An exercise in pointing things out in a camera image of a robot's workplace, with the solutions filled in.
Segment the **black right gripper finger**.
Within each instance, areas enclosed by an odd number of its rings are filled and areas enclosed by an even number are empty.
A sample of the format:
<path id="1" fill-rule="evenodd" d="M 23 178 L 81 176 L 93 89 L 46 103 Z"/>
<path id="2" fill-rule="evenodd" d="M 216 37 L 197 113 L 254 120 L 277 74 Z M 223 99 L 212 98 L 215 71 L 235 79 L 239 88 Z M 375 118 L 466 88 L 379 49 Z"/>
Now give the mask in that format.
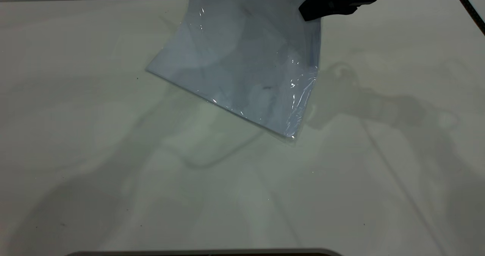
<path id="1" fill-rule="evenodd" d="M 332 15 L 350 15 L 358 9 L 358 6 L 327 6 L 324 16 Z"/>
<path id="2" fill-rule="evenodd" d="M 337 0 L 305 0 L 299 6 L 299 12 L 305 21 L 320 19 L 324 16 L 341 14 Z"/>

